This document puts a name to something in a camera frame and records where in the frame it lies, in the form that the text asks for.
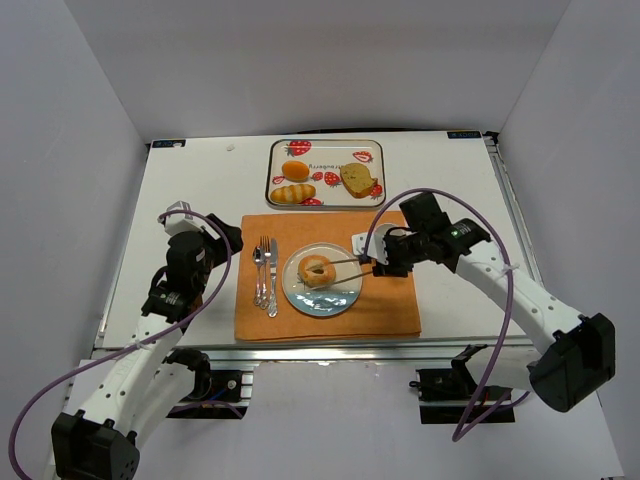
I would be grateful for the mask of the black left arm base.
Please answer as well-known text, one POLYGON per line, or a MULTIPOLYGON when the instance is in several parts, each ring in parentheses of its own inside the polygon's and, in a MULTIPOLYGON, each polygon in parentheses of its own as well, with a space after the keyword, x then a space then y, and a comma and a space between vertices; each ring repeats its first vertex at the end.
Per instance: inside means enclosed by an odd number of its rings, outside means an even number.
POLYGON ((171 419, 240 420, 250 400, 253 374, 212 367, 209 357, 194 349, 177 349, 164 364, 179 364, 193 377, 192 391, 167 415, 171 419))

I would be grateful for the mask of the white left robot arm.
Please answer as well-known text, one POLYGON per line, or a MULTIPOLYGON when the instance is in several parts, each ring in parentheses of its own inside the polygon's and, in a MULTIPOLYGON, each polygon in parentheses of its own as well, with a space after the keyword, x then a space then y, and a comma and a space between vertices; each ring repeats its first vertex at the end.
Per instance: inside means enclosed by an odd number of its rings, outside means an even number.
POLYGON ((130 343, 77 411, 52 425, 61 479, 133 478, 143 443, 176 404, 212 394, 208 356, 178 343, 206 304, 211 271, 242 250, 242 232, 186 209, 159 221, 169 236, 166 263, 151 280, 130 343))

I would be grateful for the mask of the sugared bagel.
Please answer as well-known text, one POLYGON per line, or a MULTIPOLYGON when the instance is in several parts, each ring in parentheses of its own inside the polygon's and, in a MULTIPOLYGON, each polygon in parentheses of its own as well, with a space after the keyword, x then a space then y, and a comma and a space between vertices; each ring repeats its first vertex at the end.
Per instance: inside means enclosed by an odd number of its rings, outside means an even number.
POLYGON ((331 260, 322 255, 308 255, 297 267, 299 279, 307 287, 324 287, 336 280, 336 270, 331 260))

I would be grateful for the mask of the stainless steel tongs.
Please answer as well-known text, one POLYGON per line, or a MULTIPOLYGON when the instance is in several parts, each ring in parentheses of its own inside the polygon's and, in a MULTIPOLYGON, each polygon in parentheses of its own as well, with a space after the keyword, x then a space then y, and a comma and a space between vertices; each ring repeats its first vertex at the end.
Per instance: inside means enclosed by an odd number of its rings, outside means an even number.
POLYGON ((363 270, 357 258, 346 258, 340 260, 331 260, 336 270, 336 280, 324 287, 313 287, 311 289, 334 288, 342 283, 359 281, 362 277, 371 275, 372 270, 363 270))

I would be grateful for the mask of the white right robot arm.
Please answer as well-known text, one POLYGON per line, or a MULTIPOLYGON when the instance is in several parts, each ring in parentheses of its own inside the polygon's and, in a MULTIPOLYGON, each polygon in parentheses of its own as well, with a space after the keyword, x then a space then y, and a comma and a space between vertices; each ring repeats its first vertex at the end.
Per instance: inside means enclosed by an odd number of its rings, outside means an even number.
POLYGON ((492 382, 534 392, 567 412, 611 380, 616 370, 615 327, 603 314, 586 316, 564 304, 508 257, 498 233, 479 212, 452 222, 437 191, 412 189, 396 196, 405 226, 371 223, 353 236, 353 250, 376 277, 405 278, 424 261, 445 266, 475 286, 515 322, 534 349, 508 354, 500 346, 470 347, 452 363, 467 383, 492 382))

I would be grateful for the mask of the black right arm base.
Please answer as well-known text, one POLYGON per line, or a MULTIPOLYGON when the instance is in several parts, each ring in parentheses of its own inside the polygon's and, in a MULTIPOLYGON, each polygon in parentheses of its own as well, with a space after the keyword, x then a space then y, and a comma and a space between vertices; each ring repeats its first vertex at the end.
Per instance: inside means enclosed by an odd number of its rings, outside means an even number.
MULTIPOLYGON (((468 345, 446 368, 425 368, 416 371, 416 379, 409 382, 409 388, 417 393, 421 424, 457 424, 476 390, 477 384, 471 374, 463 368, 471 354, 482 352, 487 345, 468 345)), ((467 423, 490 409, 508 389, 485 386, 467 420, 467 423)), ((508 404, 511 395, 495 413, 481 423, 514 423, 515 414, 508 404)))

